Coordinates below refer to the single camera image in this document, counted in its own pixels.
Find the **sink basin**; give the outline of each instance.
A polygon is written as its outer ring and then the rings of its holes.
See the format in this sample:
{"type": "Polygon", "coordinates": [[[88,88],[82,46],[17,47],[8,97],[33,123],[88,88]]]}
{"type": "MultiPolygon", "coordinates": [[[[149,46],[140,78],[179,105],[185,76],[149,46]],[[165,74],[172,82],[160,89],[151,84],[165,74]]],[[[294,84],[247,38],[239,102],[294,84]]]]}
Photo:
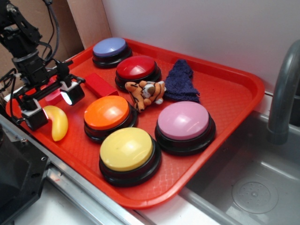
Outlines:
{"type": "Polygon", "coordinates": [[[180,193],[221,224],[298,225],[300,129],[266,140],[268,117],[253,112],[180,193]]]}

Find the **plush toy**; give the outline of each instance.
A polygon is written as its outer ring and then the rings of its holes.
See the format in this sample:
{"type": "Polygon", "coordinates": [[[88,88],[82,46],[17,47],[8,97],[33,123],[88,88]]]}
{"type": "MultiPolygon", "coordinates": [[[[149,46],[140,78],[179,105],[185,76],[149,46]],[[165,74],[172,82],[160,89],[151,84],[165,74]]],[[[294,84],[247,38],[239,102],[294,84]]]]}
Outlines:
{"type": "Polygon", "coordinates": [[[162,104],[163,95],[166,91],[165,82],[147,82],[141,81],[140,83],[127,82],[125,89],[129,92],[131,99],[134,102],[135,109],[141,113],[145,110],[146,106],[155,102],[162,104]]]}

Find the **pink button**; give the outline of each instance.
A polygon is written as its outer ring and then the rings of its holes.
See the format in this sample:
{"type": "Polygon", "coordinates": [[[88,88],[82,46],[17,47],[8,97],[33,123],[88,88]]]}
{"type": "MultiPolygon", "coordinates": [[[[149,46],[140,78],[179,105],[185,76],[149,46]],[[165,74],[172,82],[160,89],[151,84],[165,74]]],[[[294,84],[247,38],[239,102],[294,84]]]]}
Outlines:
{"type": "Polygon", "coordinates": [[[166,107],[158,117],[163,135],[174,140],[188,140],[201,135],[209,125],[209,114],[195,102],[177,102],[166,107]]]}

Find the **plastic banana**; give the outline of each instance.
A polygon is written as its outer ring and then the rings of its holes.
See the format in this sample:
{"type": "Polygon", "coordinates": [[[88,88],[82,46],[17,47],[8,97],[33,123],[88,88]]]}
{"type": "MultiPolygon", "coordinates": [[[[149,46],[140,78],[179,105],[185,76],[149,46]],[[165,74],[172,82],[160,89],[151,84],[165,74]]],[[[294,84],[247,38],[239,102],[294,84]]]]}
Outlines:
{"type": "Polygon", "coordinates": [[[52,139],[60,141],[68,131],[68,118],[59,107],[47,105],[43,108],[49,120],[52,120],[52,139]]]}

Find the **dark blue towel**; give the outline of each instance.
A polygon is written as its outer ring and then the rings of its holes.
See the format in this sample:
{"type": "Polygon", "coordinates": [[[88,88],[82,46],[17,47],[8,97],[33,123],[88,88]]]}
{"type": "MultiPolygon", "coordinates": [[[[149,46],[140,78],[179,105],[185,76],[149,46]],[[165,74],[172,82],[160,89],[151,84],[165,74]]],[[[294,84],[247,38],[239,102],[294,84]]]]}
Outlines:
{"type": "Polygon", "coordinates": [[[192,84],[193,70],[185,60],[177,60],[165,80],[164,98],[200,103],[199,91],[192,84]]]}

